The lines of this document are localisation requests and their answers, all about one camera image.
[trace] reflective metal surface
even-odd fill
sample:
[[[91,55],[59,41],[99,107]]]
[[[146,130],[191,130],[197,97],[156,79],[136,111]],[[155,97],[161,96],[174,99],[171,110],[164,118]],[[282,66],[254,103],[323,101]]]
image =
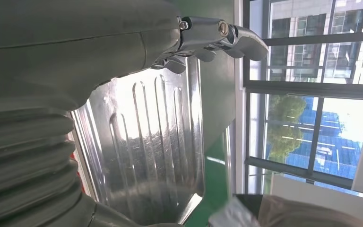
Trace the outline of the reflective metal surface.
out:
[[[73,113],[97,199],[140,225],[183,223],[204,194],[199,62],[186,66],[113,79]]]

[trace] tree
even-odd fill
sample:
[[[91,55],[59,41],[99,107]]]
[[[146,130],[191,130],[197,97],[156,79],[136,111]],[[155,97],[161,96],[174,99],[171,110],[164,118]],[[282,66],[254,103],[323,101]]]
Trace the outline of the tree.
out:
[[[268,119],[273,122],[268,124],[269,160],[284,163],[287,155],[301,145],[303,132],[286,123],[298,123],[305,106],[306,102],[300,97],[270,96]]]

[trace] building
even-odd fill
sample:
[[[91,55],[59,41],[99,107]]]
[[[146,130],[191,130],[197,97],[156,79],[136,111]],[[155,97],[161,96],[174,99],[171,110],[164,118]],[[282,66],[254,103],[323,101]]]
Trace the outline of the building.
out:
[[[270,38],[363,32],[363,0],[338,0],[330,30],[329,0],[286,0],[272,6]],[[268,76],[273,81],[358,84],[362,65],[363,42],[273,46]]]

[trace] glass pane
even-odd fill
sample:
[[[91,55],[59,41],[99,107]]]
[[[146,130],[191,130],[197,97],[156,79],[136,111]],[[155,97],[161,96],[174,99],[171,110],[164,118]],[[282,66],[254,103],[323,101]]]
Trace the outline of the glass pane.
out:
[[[335,26],[342,26],[341,31]],[[363,0],[337,0],[331,34],[356,32],[363,32]]]
[[[268,95],[265,158],[308,168],[318,98]]]
[[[319,0],[316,4],[314,3],[312,0],[287,0],[272,3],[269,38],[324,34],[332,1]]]
[[[363,145],[363,100],[325,98],[314,170],[354,179]]]
[[[323,82],[363,84],[363,42],[330,44]]]

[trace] screw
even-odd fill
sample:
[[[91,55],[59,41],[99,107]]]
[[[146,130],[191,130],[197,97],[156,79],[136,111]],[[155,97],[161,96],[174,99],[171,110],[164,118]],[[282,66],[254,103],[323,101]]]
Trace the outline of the screw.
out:
[[[224,21],[219,22],[218,29],[221,36],[227,36],[229,34],[229,25]]]
[[[189,29],[189,23],[187,21],[180,21],[179,22],[179,28],[180,30],[184,31],[184,30],[187,30]]]

